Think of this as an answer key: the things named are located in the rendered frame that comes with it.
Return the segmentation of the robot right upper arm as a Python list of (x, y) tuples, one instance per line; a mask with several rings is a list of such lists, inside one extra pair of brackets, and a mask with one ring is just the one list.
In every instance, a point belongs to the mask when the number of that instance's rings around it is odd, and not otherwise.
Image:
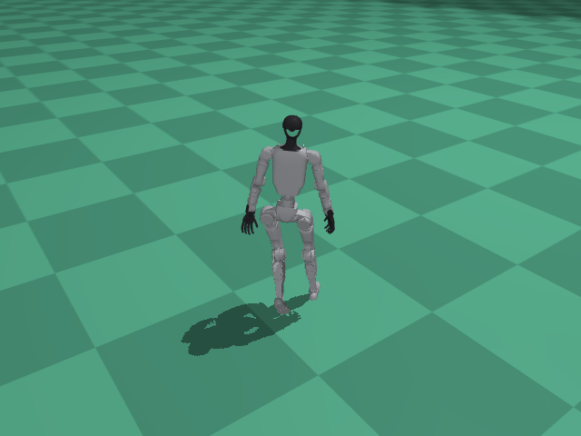
[(314, 187), (317, 191), (324, 191), (324, 171), (320, 153), (314, 150), (307, 150), (308, 162), (312, 164), (312, 171), (315, 178)]

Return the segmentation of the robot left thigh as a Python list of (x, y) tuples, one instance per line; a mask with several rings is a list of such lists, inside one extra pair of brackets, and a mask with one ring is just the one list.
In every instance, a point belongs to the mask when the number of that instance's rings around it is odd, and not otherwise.
[(261, 222), (271, 240), (276, 262), (285, 261), (287, 254), (283, 248), (280, 221), (275, 220), (276, 206), (266, 205), (261, 209)]

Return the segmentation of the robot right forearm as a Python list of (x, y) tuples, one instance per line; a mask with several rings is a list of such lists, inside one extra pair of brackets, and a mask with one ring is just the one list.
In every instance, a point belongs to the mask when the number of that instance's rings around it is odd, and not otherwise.
[(320, 191), (319, 192), (319, 197), (320, 197), (320, 201), (322, 204), (322, 211), (327, 215), (327, 211), (328, 210), (332, 210), (331, 208), (331, 200), (330, 200), (330, 192), (329, 192), (329, 187), (328, 187), (328, 183), (326, 180), (324, 180), (324, 185), (325, 185), (325, 190), (324, 191)]

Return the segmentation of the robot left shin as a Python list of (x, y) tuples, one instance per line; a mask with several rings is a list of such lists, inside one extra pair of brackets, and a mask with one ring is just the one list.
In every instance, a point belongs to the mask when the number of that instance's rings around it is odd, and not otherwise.
[(271, 252), (272, 256), (272, 274), (276, 287), (276, 298), (283, 300), (283, 284), (285, 281), (285, 261), (276, 262), (274, 257), (274, 249)]

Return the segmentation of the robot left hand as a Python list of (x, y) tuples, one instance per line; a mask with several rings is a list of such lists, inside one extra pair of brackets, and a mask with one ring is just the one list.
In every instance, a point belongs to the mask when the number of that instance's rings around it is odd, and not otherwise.
[[(255, 209), (255, 210), (256, 210), (256, 209)], [(255, 212), (248, 212), (248, 211), (249, 211), (249, 205), (247, 204), (247, 206), (246, 206), (246, 211), (245, 211), (245, 212), (246, 212), (246, 214), (244, 215), (244, 217), (243, 217), (243, 219), (242, 219), (242, 224), (241, 224), (241, 231), (242, 231), (243, 233), (245, 232), (246, 234), (247, 234), (247, 232), (246, 232), (246, 228), (247, 228), (247, 230), (248, 230), (248, 234), (250, 234), (250, 225), (251, 225), (251, 232), (252, 232), (252, 233), (254, 233), (254, 232), (253, 232), (253, 229), (252, 229), (252, 224), (253, 224), (253, 221), (255, 222), (255, 225), (256, 225), (256, 227), (258, 228), (258, 224), (257, 224), (257, 222), (256, 222), (256, 220), (255, 220), (255, 218), (254, 218), (254, 217), (255, 217), (255, 216), (254, 216)], [(245, 223), (245, 224), (244, 224), (244, 223)], [(247, 224), (248, 224), (248, 226), (247, 226)], [(243, 226), (244, 226), (244, 231), (243, 231)]]

